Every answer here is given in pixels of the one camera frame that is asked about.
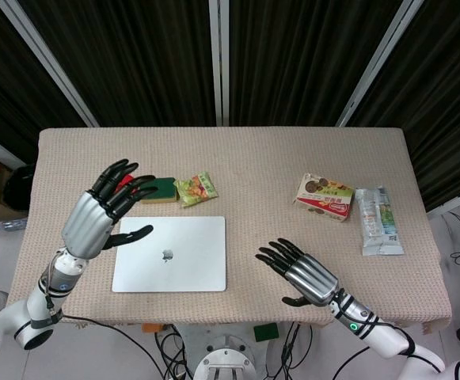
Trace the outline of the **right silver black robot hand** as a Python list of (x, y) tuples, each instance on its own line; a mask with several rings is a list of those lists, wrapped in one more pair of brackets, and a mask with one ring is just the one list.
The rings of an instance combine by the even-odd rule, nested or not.
[(301, 296), (282, 297), (292, 307), (327, 306), (339, 290), (339, 280), (324, 265), (284, 238), (260, 247), (255, 257), (283, 277)]

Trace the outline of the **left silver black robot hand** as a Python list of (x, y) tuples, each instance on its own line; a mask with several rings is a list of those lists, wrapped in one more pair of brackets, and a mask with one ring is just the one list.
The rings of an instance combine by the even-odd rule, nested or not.
[(122, 182), (138, 167), (138, 163), (126, 158), (116, 161), (82, 193), (62, 230), (64, 246), (71, 256), (92, 260), (103, 250), (133, 243), (153, 231), (151, 225), (146, 225), (126, 234), (112, 233), (136, 203), (158, 190), (152, 185), (154, 175)]

